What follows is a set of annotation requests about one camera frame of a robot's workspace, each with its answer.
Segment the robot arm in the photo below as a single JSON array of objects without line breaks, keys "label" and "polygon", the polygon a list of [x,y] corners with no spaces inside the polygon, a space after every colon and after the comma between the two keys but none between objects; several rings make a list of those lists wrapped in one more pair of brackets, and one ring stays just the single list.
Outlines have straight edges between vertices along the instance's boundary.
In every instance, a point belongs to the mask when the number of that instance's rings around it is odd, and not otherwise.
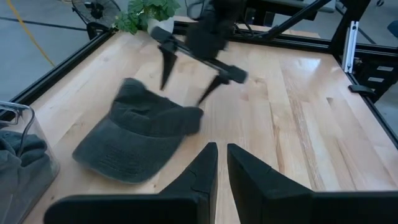
[{"label": "robot arm", "polygon": [[230,81],[245,82],[247,73],[244,70],[216,59],[218,52],[226,46],[227,38],[232,31],[235,20],[243,8],[242,3],[242,0],[210,1],[198,22],[188,28],[185,43],[160,27],[153,29],[151,36],[161,43],[159,49],[164,60],[160,89],[164,89],[169,79],[177,60],[175,55],[177,50],[218,71],[217,76],[198,100],[198,105],[222,84],[227,85]]}]

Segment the gray baseball cap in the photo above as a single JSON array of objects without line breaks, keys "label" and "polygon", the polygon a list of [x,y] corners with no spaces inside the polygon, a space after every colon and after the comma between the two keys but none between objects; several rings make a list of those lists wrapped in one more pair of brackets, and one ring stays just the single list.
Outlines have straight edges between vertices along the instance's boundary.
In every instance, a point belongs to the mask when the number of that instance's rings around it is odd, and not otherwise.
[{"label": "gray baseball cap", "polygon": [[111,179],[143,182],[162,168],[186,135],[199,131],[202,116],[201,109],[182,107],[127,78],[109,113],[72,156]]}]

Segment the metal bracket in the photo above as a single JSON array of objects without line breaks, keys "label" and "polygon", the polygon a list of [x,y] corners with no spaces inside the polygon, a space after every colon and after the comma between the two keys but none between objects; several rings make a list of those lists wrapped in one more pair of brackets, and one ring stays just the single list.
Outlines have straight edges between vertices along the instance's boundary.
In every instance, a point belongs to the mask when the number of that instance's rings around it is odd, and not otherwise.
[{"label": "metal bracket", "polygon": [[352,93],[358,93],[361,96],[376,96],[376,93],[369,87],[363,85],[349,85],[348,89]]},{"label": "metal bracket", "polygon": [[351,21],[346,35],[346,42],[344,46],[343,62],[341,67],[344,72],[352,73],[354,65],[354,55],[356,46],[356,36],[358,34],[358,21]]}]

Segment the wooden table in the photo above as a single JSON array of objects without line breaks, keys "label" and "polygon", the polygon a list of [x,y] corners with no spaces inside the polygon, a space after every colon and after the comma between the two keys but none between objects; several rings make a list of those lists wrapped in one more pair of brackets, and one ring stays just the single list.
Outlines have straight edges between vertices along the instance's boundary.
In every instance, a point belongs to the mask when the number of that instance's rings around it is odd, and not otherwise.
[{"label": "wooden table", "polygon": [[216,72],[183,54],[164,92],[162,56],[148,34],[118,33],[34,104],[60,173],[25,223],[41,223],[51,203],[74,194],[151,194],[173,181],[203,149],[219,149],[216,222],[239,223],[229,187],[233,142],[317,191],[394,190],[398,151],[331,55],[230,42],[219,59],[248,71],[245,84],[213,92],[200,106],[201,131],[186,138],[153,178],[128,185],[82,168],[71,157],[106,114],[121,81],[134,77],[181,105],[194,105]]}]

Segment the clear plastic container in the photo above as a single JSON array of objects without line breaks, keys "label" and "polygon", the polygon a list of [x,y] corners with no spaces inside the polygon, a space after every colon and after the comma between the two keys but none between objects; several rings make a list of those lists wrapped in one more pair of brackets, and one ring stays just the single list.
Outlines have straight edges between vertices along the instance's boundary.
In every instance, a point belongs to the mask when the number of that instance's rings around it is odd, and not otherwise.
[{"label": "clear plastic container", "polygon": [[21,223],[58,168],[34,110],[0,101],[0,224]]}]

